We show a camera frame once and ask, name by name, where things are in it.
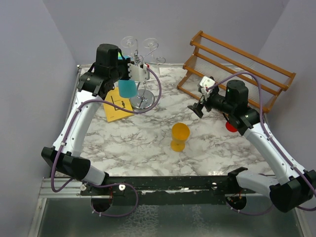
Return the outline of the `blue plastic wine glass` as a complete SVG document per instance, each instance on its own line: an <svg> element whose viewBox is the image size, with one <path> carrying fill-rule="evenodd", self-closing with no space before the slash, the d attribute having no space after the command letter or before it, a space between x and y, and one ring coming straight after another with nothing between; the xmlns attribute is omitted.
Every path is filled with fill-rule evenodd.
<svg viewBox="0 0 316 237"><path fill-rule="evenodd" d="M130 76L128 74L128 63L134 63L129 56L124 57L122 52L119 53L118 59L121 60L119 66L123 66L123 75L122 78L118 81L119 95L122 98L132 98L136 96L137 88L135 82L130 79Z"/></svg>

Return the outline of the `yellow plastic wine glass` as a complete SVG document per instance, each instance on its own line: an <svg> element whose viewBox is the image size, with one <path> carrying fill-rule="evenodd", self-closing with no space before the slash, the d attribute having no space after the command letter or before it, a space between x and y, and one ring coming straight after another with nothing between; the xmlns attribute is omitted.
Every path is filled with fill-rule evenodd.
<svg viewBox="0 0 316 237"><path fill-rule="evenodd" d="M171 130L171 149L175 152L181 152L185 148L185 142L190 135L189 127L184 123L176 123Z"/></svg>

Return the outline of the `red plastic wine glass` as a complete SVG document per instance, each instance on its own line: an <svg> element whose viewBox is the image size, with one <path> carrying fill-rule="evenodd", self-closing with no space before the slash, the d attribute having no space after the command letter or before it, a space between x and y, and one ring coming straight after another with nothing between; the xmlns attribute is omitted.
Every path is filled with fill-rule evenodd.
<svg viewBox="0 0 316 237"><path fill-rule="evenodd" d="M229 132L233 132L233 133L238 132L238 130L234 128L228 121L226 122L225 127Z"/></svg>

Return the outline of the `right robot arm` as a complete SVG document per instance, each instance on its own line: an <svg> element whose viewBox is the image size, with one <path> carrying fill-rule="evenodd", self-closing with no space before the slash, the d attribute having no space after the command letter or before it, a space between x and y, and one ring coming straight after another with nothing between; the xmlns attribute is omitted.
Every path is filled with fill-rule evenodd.
<svg viewBox="0 0 316 237"><path fill-rule="evenodd" d="M229 124L244 136L261 154L275 174L274 178L255 174L247 168L229 173L227 188L238 193L243 188L268 197L281 212L300 208L316 195L316 172L300 165L280 144L264 122L263 112L248 105L248 88L241 80L230 80L225 95L213 78L203 77L199 83L202 94L198 103L189 106L199 118L202 109L226 115Z"/></svg>

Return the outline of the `clear wine glass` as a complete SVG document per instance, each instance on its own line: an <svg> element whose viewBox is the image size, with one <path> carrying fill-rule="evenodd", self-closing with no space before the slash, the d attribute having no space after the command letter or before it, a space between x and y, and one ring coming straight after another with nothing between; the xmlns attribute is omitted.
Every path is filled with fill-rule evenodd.
<svg viewBox="0 0 316 237"><path fill-rule="evenodd" d="M125 55L133 57L135 54L138 54L139 44L135 37L126 36L120 41L120 44L123 48L128 49L128 51L125 52Z"/></svg>
<svg viewBox="0 0 316 237"><path fill-rule="evenodd" d="M158 48L159 44L156 38L147 38L143 40L143 46L150 51L149 53L152 53Z"/></svg>

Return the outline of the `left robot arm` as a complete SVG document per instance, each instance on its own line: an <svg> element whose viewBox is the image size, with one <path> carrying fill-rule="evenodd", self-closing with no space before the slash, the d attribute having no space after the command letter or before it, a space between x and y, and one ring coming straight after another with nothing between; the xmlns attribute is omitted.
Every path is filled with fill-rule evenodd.
<svg viewBox="0 0 316 237"><path fill-rule="evenodd" d="M109 189L108 174L82 158L82 145L98 108L119 79L128 75L130 60L119 59L121 50L113 44L101 44L96 50L96 61L80 76L70 115L52 147L44 147L41 156L51 167L76 180L92 184L99 195Z"/></svg>

